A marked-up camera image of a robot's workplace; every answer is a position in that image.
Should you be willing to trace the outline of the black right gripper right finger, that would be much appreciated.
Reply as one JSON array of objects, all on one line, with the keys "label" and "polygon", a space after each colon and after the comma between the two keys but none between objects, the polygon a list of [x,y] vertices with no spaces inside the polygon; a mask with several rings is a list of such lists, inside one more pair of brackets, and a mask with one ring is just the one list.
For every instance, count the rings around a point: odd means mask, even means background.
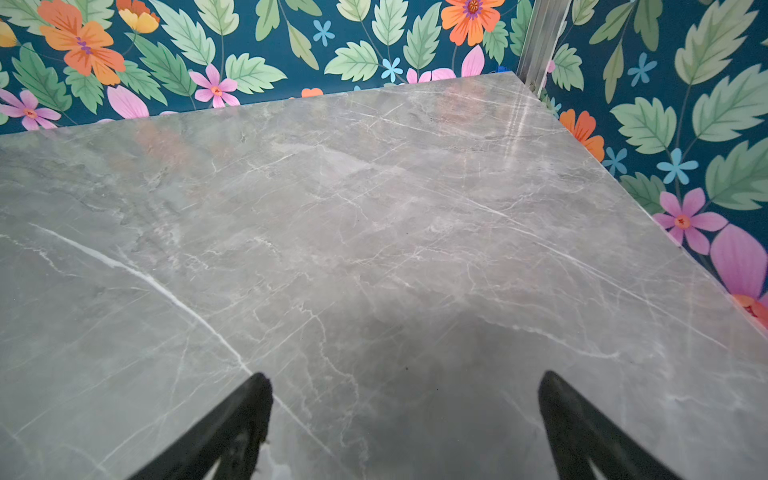
[{"label": "black right gripper right finger", "polygon": [[557,373],[548,370],[538,404],[561,479],[677,479]]}]

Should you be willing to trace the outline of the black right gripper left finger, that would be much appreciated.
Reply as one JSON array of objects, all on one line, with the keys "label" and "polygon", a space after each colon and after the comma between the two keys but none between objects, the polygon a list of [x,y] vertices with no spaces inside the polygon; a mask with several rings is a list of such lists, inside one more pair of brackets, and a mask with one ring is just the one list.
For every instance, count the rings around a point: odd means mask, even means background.
[{"label": "black right gripper left finger", "polygon": [[249,479],[267,440],[273,406],[271,381],[255,373],[134,479]]}]

